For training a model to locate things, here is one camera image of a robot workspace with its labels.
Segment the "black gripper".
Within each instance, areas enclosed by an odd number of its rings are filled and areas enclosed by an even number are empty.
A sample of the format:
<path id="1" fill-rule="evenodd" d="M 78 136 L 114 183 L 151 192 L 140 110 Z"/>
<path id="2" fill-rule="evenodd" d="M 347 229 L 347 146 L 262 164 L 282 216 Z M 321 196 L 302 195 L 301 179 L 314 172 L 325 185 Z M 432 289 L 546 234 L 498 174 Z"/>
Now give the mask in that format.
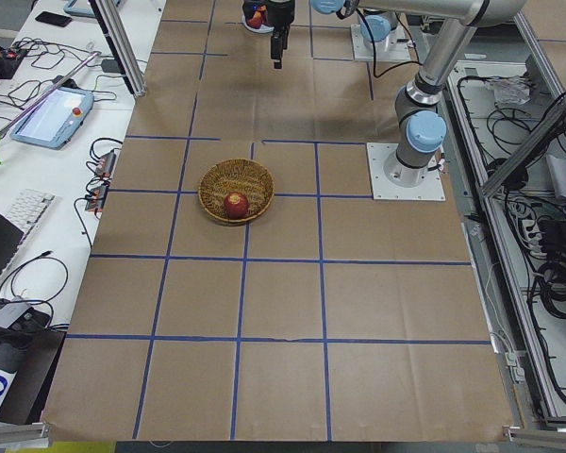
<path id="1" fill-rule="evenodd" d="M 274 28 L 270 39 L 270 55 L 275 69 L 282 68 L 283 53 L 288 48 L 290 25 L 294 18 L 294 0 L 268 1 L 268 21 Z"/>

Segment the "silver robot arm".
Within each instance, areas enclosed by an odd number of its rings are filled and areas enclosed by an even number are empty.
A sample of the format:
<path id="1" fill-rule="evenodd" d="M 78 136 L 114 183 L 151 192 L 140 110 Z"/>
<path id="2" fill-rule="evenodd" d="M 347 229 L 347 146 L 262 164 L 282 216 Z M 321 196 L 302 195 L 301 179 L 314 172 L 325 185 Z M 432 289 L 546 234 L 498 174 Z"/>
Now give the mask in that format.
<path id="1" fill-rule="evenodd" d="M 390 46 L 396 44 L 398 21 L 388 12 L 366 15 L 360 25 L 360 33 L 366 45 Z"/>
<path id="2" fill-rule="evenodd" d="M 414 78 L 396 97 L 401 140 L 392 162 L 402 170 L 423 170 L 439 150 L 446 124 L 435 112 L 441 90 L 474 33 L 500 25 L 524 7 L 524 1 L 313 1 L 322 14 L 346 18 L 362 8 L 444 19 L 441 31 Z"/>

